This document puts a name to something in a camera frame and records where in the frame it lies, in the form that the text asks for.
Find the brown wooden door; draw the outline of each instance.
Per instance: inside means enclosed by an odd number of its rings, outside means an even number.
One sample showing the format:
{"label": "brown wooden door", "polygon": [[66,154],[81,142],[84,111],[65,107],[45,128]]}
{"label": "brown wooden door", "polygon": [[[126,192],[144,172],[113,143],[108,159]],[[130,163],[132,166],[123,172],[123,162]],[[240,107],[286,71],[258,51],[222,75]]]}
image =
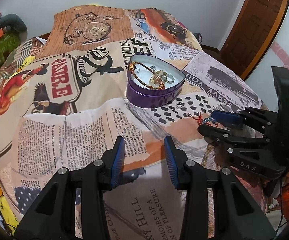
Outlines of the brown wooden door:
{"label": "brown wooden door", "polygon": [[276,22],[282,3],[283,0],[246,0],[243,4],[238,19],[221,49],[224,64],[239,76],[264,44]]}

